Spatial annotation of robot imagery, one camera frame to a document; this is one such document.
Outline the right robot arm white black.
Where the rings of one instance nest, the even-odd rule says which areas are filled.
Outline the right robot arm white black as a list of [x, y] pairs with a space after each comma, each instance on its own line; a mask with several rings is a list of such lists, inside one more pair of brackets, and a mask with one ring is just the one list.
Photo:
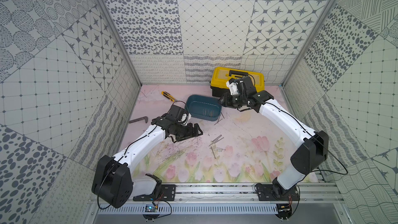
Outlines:
[[245, 106], [271, 120], [292, 141], [296, 151], [291, 164], [273, 180], [272, 190], [281, 197], [294, 188], [328, 157], [329, 137], [324, 131], [315, 131], [288, 113], [267, 91], [257, 91], [250, 76], [230, 79], [229, 89], [220, 99], [223, 107], [240, 110]]

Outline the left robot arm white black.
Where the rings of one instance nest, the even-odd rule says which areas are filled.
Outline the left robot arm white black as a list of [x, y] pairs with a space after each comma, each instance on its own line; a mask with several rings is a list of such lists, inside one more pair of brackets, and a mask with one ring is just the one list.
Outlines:
[[134, 171], [151, 150], [167, 138], [181, 142], [203, 134], [197, 123], [190, 123], [188, 108], [173, 104], [169, 111], [152, 119], [147, 130], [125, 149], [113, 156], [104, 155], [97, 163], [92, 193], [114, 208], [130, 197], [158, 200], [162, 181], [152, 174], [135, 177]]

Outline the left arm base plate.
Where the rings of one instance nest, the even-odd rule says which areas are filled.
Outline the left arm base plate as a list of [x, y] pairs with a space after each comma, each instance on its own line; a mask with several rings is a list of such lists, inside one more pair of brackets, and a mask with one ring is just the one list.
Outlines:
[[176, 185], [162, 184], [157, 185], [154, 191], [149, 195], [140, 195], [133, 197], [135, 202], [149, 202], [149, 201], [174, 201], [176, 195]]

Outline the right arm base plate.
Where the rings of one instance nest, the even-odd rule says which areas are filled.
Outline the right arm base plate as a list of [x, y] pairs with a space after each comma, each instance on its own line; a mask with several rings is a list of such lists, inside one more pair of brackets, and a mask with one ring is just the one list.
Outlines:
[[254, 189], [259, 201], [298, 201], [300, 199], [296, 186], [285, 190], [279, 185], [257, 183]]

